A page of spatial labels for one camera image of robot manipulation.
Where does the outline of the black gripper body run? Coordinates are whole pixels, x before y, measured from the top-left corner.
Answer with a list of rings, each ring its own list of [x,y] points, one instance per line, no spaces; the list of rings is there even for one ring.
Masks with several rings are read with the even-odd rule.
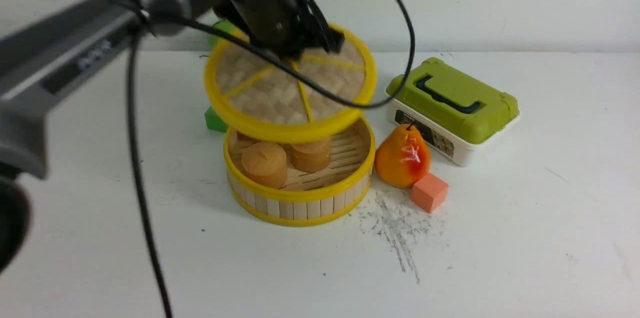
[[[224,0],[213,12],[242,30],[252,45],[281,58],[299,58],[307,49],[339,53],[345,42],[314,0]]]

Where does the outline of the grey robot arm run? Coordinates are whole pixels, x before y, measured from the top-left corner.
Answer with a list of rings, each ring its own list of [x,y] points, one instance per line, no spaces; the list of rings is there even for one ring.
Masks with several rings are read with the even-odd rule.
[[[307,49],[341,51],[345,36],[329,27],[313,0],[83,0],[1,40],[1,268],[18,254],[30,227],[21,173],[48,170],[45,117],[144,29],[174,36],[165,17],[219,13],[252,45],[279,58]]]

